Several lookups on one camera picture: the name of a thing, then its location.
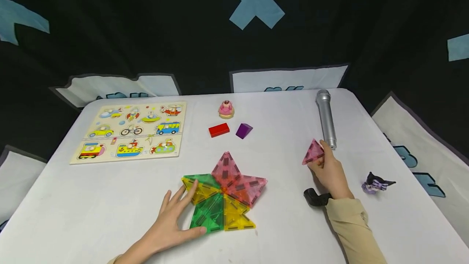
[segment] green triangle tile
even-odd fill
[[[184,175],[184,177],[189,178],[190,180],[198,180],[201,183],[220,189],[220,185],[217,183],[212,174],[192,174]]]
[[[223,230],[223,195],[218,193],[198,203],[192,215],[192,227],[206,227],[207,233]]]

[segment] microphone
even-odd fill
[[[329,91],[325,89],[319,90],[316,95],[316,103],[320,110],[324,141],[334,150],[337,148],[337,138],[335,137],[334,121],[331,112],[331,94],[329,94]]]

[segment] human hand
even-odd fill
[[[351,198],[352,192],[348,188],[342,163],[334,157],[331,147],[321,140],[324,156],[318,160],[308,162],[308,167],[314,172],[320,183],[331,193],[333,199]]]
[[[195,180],[189,192],[182,199],[181,197],[186,190],[184,186],[176,192],[173,198],[171,198],[171,191],[167,191],[155,223],[142,236],[142,239],[117,258],[114,264],[141,264],[157,252],[164,251],[205,234],[207,232],[206,227],[180,230],[177,224],[182,211],[191,202],[197,185],[198,181]]]

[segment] red block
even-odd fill
[[[230,132],[230,128],[228,128],[228,125],[224,123],[221,125],[212,126],[211,128],[208,128],[208,131],[210,132],[210,136],[214,138],[221,134],[226,134],[227,132]]]

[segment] beige sleeve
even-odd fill
[[[112,259],[111,261],[107,262],[107,264],[114,264],[116,262],[117,258],[119,258],[120,255],[118,255],[116,258]]]
[[[371,229],[368,214],[358,199],[329,199],[327,215],[339,235],[349,264],[386,264]]]

